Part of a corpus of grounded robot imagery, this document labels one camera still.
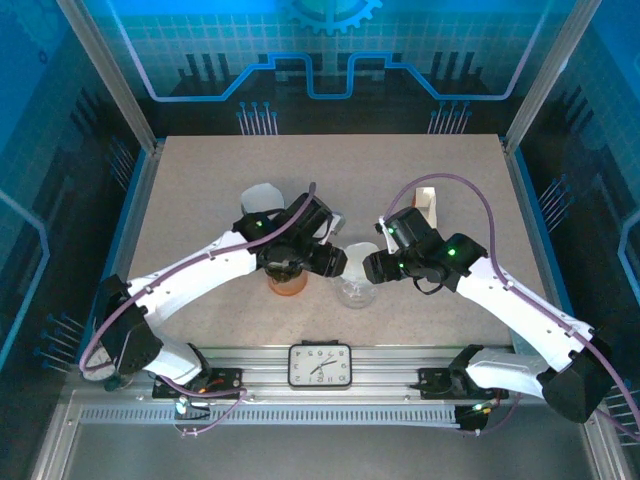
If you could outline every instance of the metal post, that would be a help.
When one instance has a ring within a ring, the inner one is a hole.
[[[505,141],[508,154],[515,152],[520,145],[601,2],[577,0],[507,131]]]
[[[156,137],[87,7],[82,0],[57,2],[140,146],[153,153]]]

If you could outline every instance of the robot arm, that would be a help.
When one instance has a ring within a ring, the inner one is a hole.
[[[297,219],[283,233],[255,245],[281,230],[294,215]],[[342,274],[346,256],[327,243],[327,239],[343,223],[341,215],[330,211],[318,198],[309,201],[307,195],[301,195],[286,210],[245,214],[215,242],[162,270],[128,284],[115,275],[106,279],[96,300],[96,327],[124,302],[137,299],[101,338],[117,373],[130,375],[147,370],[199,390],[207,384],[206,360],[193,345],[168,338],[158,327],[196,298],[259,268],[281,281],[299,275],[302,270],[325,277]],[[216,253],[232,247],[238,248]],[[152,288],[156,279],[163,277],[166,278],[161,284]]]
[[[575,422],[589,418],[613,380],[574,334],[610,353],[615,332],[606,328],[594,332],[589,324],[556,309],[500,268],[507,279],[505,285],[483,247],[462,234],[445,241],[415,208],[405,208],[387,220],[381,218],[377,229],[384,233],[388,248],[365,259],[369,281],[378,284],[412,278],[426,295],[446,287],[493,313],[539,353],[530,357],[497,354],[471,345],[454,360],[457,365],[463,360],[467,380],[482,388],[544,398]],[[419,284],[423,279],[437,286],[424,291]],[[561,317],[571,330],[558,326],[544,310]]]

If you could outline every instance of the white clock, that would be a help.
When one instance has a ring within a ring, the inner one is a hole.
[[[292,387],[348,387],[351,380],[349,345],[302,343],[289,349],[289,385]]]

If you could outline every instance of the beige tabletop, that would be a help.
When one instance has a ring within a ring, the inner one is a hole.
[[[240,194],[270,182],[287,203],[316,195],[347,223],[337,246],[371,241],[396,193],[427,173],[463,175],[485,193],[496,216],[498,258],[516,278],[543,294],[540,276],[495,135],[327,135],[169,137],[145,214],[130,278],[154,272],[201,249],[241,217]],[[487,217],[463,185],[439,180],[438,230],[461,232],[488,247]],[[411,195],[399,207],[409,205]],[[237,278],[178,311],[162,329],[198,346],[288,345],[339,339],[351,345],[510,344],[491,314],[443,290],[425,297],[410,281],[378,287],[372,305],[344,307],[329,279],[310,276],[295,297],[272,293],[264,272]]]

